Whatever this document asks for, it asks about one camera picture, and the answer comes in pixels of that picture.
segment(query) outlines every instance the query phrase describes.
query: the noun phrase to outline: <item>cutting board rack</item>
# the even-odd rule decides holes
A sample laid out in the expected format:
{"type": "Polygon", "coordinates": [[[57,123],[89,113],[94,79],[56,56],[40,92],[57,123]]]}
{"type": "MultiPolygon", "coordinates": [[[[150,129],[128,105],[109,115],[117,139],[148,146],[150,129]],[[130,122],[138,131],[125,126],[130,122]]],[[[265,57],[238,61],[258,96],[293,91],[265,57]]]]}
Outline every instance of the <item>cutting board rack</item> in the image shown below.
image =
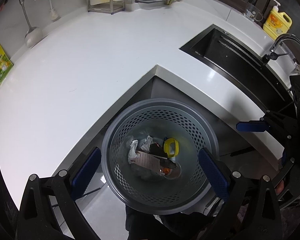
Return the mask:
{"type": "Polygon", "coordinates": [[[115,14],[117,12],[124,11],[124,1],[113,1],[110,0],[106,3],[91,5],[90,0],[87,0],[88,12],[103,12],[115,14]]]}

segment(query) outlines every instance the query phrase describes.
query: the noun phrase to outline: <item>trash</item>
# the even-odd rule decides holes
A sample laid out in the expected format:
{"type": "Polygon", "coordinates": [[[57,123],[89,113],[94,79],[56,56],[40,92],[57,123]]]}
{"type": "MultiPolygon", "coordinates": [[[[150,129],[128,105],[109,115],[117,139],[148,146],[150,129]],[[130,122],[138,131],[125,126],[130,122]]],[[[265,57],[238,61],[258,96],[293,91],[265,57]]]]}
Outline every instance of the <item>trash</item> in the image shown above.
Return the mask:
{"type": "Polygon", "coordinates": [[[168,155],[164,152],[159,143],[151,144],[149,153],[158,157],[168,158],[168,155]]]}
{"type": "Polygon", "coordinates": [[[176,169],[177,168],[176,163],[174,163],[172,160],[169,160],[169,159],[167,159],[167,160],[161,159],[160,166],[164,167],[164,168],[168,168],[168,169],[176,169]]]}
{"type": "Polygon", "coordinates": [[[150,145],[152,144],[152,137],[150,135],[147,136],[145,142],[141,145],[141,150],[148,153],[150,151],[150,145]]]}
{"type": "Polygon", "coordinates": [[[141,167],[135,163],[132,163],[130,168],[134,176],[140,177],[143,180],[151,180],[154,176],[151,170],[141,167]]]}
{"type": "Polygon", "coordinates": [[[130,149],[130,145],[131,145],[131,143],[133,142],[133,136],[132,135],[129,135],[129,136],[127,136],[124,140],[126,141],[126,146],[127,146],[127,148],[128,149],[130,149]]]}
{"type": "Polygon", "coordinates": [[[171,171],[170,168],[163,168],[163,169],[162,169],[162,173],[163,173],[164,175],[168,175],[168,174],[170,173],[170,171],[171,171]]]}
{"type": "Polygon", "coordinates": [[[175,157],[179,153],[179,143],[174,138],[169,138],[164,141],[163,150],[169,158],[175,157]]]}
{"type": "Polygon", "coordinates": [[[138,146],[138,140],[134,140],[132,141],[131,145],[130,145],[130,151],[128,153],[128,163],[131,164],[133,163],[133,159],[135,157],[137,157],[137,154],[136,154],[136,150],[137,150],[137,146],[138,146]]]}
{"type": "Polygon", "coordinates": [[[160,160],[148,153],[138,152],[137,156],[131,161],[141,167],[154,171],[157,174],[160,174],[161,172],[160,160]]]}
{"type": "Polygon", "coordinates": [[[168,174],[165,174],[165,178],[166,179],[177,179],[179,178],[180,174],[181,174],[181,167],[179,165],[179,163],[175,163],[176,168],[171,169],[170,172],[168,174]]]}

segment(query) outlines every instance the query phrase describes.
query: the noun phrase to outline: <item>glass cup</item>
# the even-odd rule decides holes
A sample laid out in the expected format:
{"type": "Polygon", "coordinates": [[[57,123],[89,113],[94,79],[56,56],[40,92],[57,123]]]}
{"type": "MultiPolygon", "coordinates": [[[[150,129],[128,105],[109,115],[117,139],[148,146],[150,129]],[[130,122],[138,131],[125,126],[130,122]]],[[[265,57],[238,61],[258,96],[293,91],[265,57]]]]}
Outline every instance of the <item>glass cup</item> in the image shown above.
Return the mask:
{"type": "Polygon", "coordinates": [[[260,10],[251,3],[247,3],[246,10],[243,13],[243,15],[252,22],[254,22],[254,21],[259,22],[263,18],[263,15],[260,13],[260,10]],[[258,14],[261,15],[260,20],[257,20],[258,14]]]}

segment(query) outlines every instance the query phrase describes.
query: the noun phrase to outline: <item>gray trash can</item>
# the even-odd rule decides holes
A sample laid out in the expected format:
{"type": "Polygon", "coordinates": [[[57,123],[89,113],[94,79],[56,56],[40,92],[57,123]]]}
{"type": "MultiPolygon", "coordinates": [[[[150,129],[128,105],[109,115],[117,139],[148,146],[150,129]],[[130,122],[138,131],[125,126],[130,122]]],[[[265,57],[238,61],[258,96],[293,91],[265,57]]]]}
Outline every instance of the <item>gray trash can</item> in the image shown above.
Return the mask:
{"type": "Polygon", "coordinates": [[[198,162],[203,147],[219,158],[217,137],[201,114],[176,100],[147,99],[129,106],[108,128],[102,169],[109,187],[126,205],[148,214],[172,214],[194,205],[210,188],[198,162]],[[164,137],[179,142],[175,158],[182,172],[177,179],[144,181],[133,174],[127,138],[140,140],[147,135],[161,145],[164,137]]]}

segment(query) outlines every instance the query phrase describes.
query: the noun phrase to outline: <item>paper receipt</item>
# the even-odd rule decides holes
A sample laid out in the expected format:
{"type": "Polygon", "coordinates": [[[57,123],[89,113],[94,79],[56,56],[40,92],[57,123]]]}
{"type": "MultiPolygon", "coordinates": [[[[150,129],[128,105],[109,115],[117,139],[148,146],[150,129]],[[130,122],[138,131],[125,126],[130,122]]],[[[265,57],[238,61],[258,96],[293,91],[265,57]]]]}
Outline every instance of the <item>paper receipt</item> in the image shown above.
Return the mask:
{"type": "Polygon", "coordinates": [[[138,155],[140,156],[137,156],[136,158],[133,159],[133,162],[135,164],[160,174],[159,159],[144,152],[139,152],[138,155]]]}

